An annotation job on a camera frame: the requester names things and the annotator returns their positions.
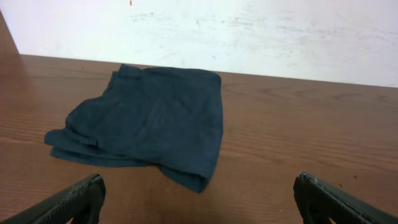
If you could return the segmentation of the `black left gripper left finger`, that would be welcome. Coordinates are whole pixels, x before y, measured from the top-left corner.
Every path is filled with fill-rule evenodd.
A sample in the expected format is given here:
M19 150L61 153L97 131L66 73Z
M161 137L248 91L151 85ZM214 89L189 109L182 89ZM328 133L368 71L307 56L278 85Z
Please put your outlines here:
M105 195L106 187L102 176L91 174L1 223L98 224Z

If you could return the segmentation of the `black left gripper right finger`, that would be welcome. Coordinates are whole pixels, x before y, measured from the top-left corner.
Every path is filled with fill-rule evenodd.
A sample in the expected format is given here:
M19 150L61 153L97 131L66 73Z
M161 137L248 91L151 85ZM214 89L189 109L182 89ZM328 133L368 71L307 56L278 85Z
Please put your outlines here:
M293 190L303 224L397 224L397 217L307 172L296 177Z

